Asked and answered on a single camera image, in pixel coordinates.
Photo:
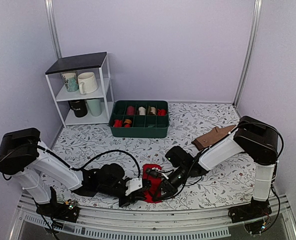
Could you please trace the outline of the red sock pair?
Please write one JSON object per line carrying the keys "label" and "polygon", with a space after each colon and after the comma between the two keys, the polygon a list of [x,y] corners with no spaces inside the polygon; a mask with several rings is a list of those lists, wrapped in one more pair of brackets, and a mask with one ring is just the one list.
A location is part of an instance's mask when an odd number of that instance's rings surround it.
{"label": "red sock pair", "polygon": [[144,164],[143,165],[143,180],[149,180],[150,183],[151,183],[150,188],[143,192],[145,197],[146,197],[146,199],[144,201],[147,202],[147,203],[150,203],[150,204],[152,204],[152,203],[160,203],[161,202],[160,200],[159,201],[153,201],[151,195],[149,194],[149,192],[154,194],[156,192],[158,186],[160,185],[161,181],[162,181],[160,176],[153,177],[151,175],[148,175],[148,173],[146,173],[147,169],[153,169],[153,168],[156,168],[158,170],[162,170],[162,167],[157,165],[157,164]]}

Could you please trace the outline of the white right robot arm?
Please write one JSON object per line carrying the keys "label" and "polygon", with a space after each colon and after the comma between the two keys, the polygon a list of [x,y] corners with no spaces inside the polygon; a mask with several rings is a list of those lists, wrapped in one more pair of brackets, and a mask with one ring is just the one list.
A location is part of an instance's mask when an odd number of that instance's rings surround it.
{"label": "white right robot arm", "polygon": [[178,145],[166,153],[175,171],[164,177],[149,195],[153,202],[173,198],[178,187],[184,185],[189,177],[204,176],[225,160],[246,153],[256,164],[253,202],[247,205],[246,214],[257,218],[266,208],[265,201],[269,198],[281,153],[278,142],[282,140],[274,127],[249,116],[242,117],[237,125],[214,127],[192,142],[199,151],[195,156]]}

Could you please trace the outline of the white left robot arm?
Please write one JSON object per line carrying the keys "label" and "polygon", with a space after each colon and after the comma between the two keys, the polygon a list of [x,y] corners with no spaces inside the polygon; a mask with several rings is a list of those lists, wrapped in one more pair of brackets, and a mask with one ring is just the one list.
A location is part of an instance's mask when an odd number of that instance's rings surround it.
{"label": "white left robot arm", "polygon": [[0,172],[16,179],[51,217],[58,217],[62,206],[52,198],[55,193],[40,180],[39,173],[52,177],[79,196],[93,197],[102,193],[117,197],[121,208],[146,200],[144,192],[151,187],[151,181],[140,176],[126,178],[124,169],[116,163],[93,169],[70,166],[46,146],[36,128],[3,136]]}

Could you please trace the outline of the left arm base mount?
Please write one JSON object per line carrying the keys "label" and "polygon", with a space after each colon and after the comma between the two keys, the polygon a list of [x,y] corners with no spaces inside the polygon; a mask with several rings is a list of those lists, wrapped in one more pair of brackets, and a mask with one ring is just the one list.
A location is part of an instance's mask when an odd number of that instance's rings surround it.
{"label": "left arm base mount", "polygon": [[77,201],[68,199],[65,202],[58,202],[56,191],[50,187],[51,198],[49,203],[37,204],[36,213],[55,220],[76,223],[80,208],[77,206]]}

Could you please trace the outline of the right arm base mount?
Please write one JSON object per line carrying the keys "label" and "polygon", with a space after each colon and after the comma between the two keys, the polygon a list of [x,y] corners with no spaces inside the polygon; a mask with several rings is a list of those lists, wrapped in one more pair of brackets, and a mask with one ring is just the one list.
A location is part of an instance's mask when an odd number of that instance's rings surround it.
{"label": "right arm base mount", "polygon": [[245,224],[244,228],[252,236],[261,235],[267,232],[276,223],[281,211],[280,197],[276,194],[273,188],[272,192],[278,201],[278,211],[274,220],[272,220],[270,216],[272,214],[272,208],[269,200],[256,201],[252,198],[249,204],[229,208],[228,216],[232,223],[240,223],[256,218],[262,218],[261,221]]}

